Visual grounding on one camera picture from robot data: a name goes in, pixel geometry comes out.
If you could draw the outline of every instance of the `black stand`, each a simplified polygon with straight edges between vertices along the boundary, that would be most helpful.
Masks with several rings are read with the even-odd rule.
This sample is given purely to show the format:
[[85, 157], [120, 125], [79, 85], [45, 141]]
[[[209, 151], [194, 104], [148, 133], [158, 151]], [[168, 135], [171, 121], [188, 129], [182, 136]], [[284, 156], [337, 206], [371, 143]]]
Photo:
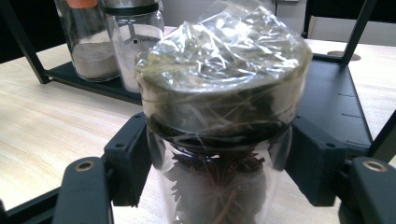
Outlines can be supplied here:
[[[307, 0], [306, 2], [304, 29], [302, 33], [303, 38], [308, 38], [309, 23], [311, 22], [312, 18], [313, 1], [315, 0]], [[337, 57], [331, 55], [316, 54], [314, 56], [314, 60], [329, 63], [349, 64], [350, 60], [352, 59], [353, 52], [355, 52], [355, 49], [359, 44], [359, 40], [361, 39], [364, 28], [366, 27], [366, 24], [370, 20], [370, 16], [373, 13], [376, 1], [377, 0], [364, 1], [363, 7], [361, 8], [361, 13], [356, 20], [355, 27], [353, 28], [352, 34], [347, 42], [343, 56]]]
[[119, 77], [108, 82], [100, 83], [84, 81], [77, 76], [71, 63], [63, 64], [51, 70], [44, 69], [37, 57], [37, 54], [35, 53], [32, 43], [30, 42], [26, 33], [23, 31], [21, 23], [15, 15], [14, 10], [12, 9], [8, 0], [0, 1], [0, 14], [6, 21], [8, 28], [14, 35], [14, 38], [20, 46], [23, 55], [32, 66], [32, 69], [34, 70], [35, 75], [41, 84], [47, 84], [53, 80], [72, 87], [83, 89], [85, 91], [95, 92], [133, 104], [142, 104], [140, 94], [126, 91], [122, 87]]

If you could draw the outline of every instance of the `jar lid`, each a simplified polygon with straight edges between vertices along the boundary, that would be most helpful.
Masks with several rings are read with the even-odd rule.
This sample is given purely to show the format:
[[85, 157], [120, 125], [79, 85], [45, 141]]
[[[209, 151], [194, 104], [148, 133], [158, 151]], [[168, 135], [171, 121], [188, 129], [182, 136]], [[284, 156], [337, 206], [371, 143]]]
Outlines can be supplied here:
[[66, 0], [66, 2], [72, 8], [95, 7], [98, 3], [97, 0]]
[[156, 4], [156, 0], [104, 0], [104, 7], [126, 8], [126, 7], [144, 7]]

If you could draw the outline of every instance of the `spice jar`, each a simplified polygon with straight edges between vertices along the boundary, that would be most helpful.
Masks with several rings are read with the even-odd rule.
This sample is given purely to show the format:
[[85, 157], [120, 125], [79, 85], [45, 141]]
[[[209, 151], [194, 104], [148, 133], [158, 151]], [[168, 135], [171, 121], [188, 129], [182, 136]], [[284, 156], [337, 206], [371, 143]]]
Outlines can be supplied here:
[[55, 0], [76, 73], [91, 82], [119, 75], [119, 68], [98, 0]]
[[127, 91], [140, 92], [134, 79], [136, 56], [163, 38], [161, 4], [157, 0], [104, 0], [108, 32]]

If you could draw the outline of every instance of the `metal screw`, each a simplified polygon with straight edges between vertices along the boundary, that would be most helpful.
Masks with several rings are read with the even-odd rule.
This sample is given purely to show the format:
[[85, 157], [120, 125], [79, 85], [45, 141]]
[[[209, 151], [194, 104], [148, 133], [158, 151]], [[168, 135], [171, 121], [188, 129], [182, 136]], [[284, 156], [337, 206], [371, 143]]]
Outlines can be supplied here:
[[376, 172], [386, 172], [388, 170], [387, 167], [385, 167], [383, 164], [376, 162], [376, 161], [364, 161], [363, 165], [372, 170], [372, 171], [376, 171]]
[[78, 165], [76, 165], [75, 170], [78, 172], [84, 172], [90, 170], [95, 163], [93, 161], [82, 161]]

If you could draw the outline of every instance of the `dried plant material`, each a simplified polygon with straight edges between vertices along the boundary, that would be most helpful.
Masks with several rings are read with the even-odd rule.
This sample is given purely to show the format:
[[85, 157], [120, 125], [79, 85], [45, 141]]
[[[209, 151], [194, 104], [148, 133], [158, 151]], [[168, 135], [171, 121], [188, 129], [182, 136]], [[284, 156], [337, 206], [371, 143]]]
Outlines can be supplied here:
[[256, 157], [253, 152], [175, 154], [174, 167], [164, 174], [175, 182], [179, 222], [174, 223], [255, 223], [266, 190], [264, 158]]

